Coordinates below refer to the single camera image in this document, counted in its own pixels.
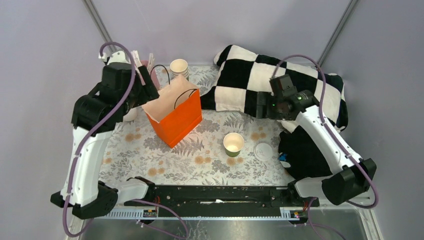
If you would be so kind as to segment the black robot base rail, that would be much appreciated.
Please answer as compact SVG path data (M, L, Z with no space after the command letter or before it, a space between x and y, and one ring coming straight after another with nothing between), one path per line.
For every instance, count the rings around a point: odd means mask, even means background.
M280 186L156 185L143 200L194 218L281 217L281 208L320 205L317 199L300 197L293 187Z

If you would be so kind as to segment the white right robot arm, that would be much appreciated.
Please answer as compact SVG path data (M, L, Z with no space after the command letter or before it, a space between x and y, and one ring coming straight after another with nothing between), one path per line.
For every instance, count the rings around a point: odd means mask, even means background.
M352 198L372 190L374 202L379 195L373 177L377 170L371 159L363 159L354 151L331 125L324 115L320 101L309 90L298 91L288 74L269 80L272 92L257 94L256 116L274 120L294 120L307 133L323 155L323 166L330 174L306 177L291 183L287 201L293 206L301 205L307 198L323 198L333 205L354 202Z

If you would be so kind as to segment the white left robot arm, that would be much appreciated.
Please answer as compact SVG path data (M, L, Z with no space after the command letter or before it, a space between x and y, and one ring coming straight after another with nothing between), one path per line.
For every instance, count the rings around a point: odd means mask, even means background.
M131 201L130 189L144 206L152 204L155 192L141 177L131 177L120 185L99 180L106 146L118 123L133 108L159 97L145 65L112 62L102 69L101 81L81 96L72 111L73 147L69 170L61 191L53 193L51 203L71 208L79 219L107 215L116 204Z

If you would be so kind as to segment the white plastic cup lid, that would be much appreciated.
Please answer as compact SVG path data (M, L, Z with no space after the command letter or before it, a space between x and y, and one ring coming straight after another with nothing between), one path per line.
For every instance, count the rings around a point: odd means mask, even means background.
M261 142L255 146L253 154L257 160L267 161L273 157L273 149L268 143Z

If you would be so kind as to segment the orange paper bag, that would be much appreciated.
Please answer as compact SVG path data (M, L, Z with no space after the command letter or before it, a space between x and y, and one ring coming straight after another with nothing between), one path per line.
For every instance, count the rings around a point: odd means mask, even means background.
M158 90L159 98L142 105L156 135L175 147L202 120L199 88L183 75L171 79Z

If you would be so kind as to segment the green paper coffee cup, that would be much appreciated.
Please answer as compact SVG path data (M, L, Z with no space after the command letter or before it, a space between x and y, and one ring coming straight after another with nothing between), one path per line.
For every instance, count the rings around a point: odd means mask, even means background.
M223 138L223 146L227 156L234 158L237 157L245 145L244 138L236 132L228 133Z

